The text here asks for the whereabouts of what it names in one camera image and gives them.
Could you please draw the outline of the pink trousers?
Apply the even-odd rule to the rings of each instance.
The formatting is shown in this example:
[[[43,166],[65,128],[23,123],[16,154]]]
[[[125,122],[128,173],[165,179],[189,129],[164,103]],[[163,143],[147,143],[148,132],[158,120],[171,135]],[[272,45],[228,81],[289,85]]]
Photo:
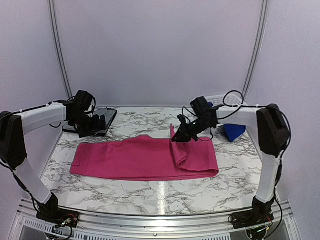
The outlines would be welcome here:
[[[139,135],[121,141],[81,143],[70,173],[124,181],[175,181],[215,177],[219,173],[209,137],[173,142]]]

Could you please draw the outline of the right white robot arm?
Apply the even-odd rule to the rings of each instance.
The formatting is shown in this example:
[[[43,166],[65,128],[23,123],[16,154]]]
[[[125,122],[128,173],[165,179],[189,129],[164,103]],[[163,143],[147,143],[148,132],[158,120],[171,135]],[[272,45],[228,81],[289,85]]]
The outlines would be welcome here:
[[[276,104],[246,105],[210,104],[205,97],[197,97],[190,103],[196,120],[187,122],[178,115],[180,126],[171,138],[173,142],[197,141],[203,131],[219,124],[231,124],[257,129],[258,144],[262,154],[262,170],[256,196],[247,219],[252,224],[263,220],[276,199],[276,187],[282,176],[283,155],[288,149],[292,134],[286,115]]]

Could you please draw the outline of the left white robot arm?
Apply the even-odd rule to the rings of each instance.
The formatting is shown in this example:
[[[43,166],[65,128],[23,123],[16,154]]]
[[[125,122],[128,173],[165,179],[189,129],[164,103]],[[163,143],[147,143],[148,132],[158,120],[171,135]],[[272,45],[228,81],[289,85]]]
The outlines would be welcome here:
[[[67,122],[79,137],[93,136],[107,129],[104,116],[95,114],[96,99],[80,90],[70,100],[56,100],[16,112],[0,114],[0,158],[13,177],[39,206],[39,212],[53,223],[63,219],[58,198],[44,185],[31,166],[25,136],[40,128]]]

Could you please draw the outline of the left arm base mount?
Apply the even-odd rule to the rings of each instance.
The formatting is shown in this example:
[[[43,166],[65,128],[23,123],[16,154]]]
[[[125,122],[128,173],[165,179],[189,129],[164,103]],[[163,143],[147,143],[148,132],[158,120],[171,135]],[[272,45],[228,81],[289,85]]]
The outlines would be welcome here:
[[[38,205],[36,217],[40,220],[56,224],[57,228],[72,227],[75,228],[78,225],[80,213],[78,211],[57,208],[54,210]]]

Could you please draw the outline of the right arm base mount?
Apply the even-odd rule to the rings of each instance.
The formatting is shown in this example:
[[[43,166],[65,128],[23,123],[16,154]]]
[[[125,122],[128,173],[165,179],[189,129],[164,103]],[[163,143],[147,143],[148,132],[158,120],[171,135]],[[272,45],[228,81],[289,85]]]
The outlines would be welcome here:
[[[251,210],[234,212],[228,218],[234,229],[262,225],[273,220],[274,215],[271,208],[265,208],[264,206],[253,206]]]

